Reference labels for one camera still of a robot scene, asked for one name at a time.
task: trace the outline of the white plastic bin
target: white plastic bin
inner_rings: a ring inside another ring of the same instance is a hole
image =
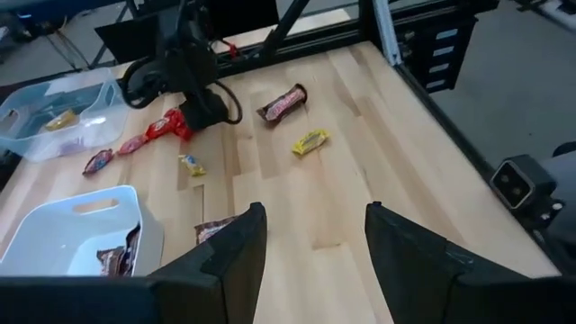
[[[73,126],[44,129],[69,109]],[[0,147],[40,162],[106,145],[122,135],[128,110],[109,68],[26,86],[0,106]]]
[[[75,211],[78,206],[110,201],[117,204],[97,211]],[[129,185],[34,209],[18,227],[0,261],[0,275],[100,275],[102,265],[96,251],[126,246],[126,236],[138,223],[140,235],[131,275],[148,275],[160,266],[164,231]]]

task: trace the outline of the floor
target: floor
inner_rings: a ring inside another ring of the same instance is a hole
[[[289,0],[277,0],[279,14]],[[420,0],[401,0],[393,6]],[[315,13],[350,0],[310,0]],[[102,42],[94,27],[113,23],[123,4],[100,8],[69,22],[65,34],[92,61]],[[355,8],[348,9],[356,14]],[[127,13],[124,19],[130,19]],[[433,94],[464,135],[496,166],[503,158],[528,153],[548,158],[556,146],[576,139],[574,35],[534,13],[519,13],[512,2],[478,16],[456,89]],[[102,62],[112,60],[104,53]],[[38,39],[0,65],[0,86],[70,70],[67,62]]]

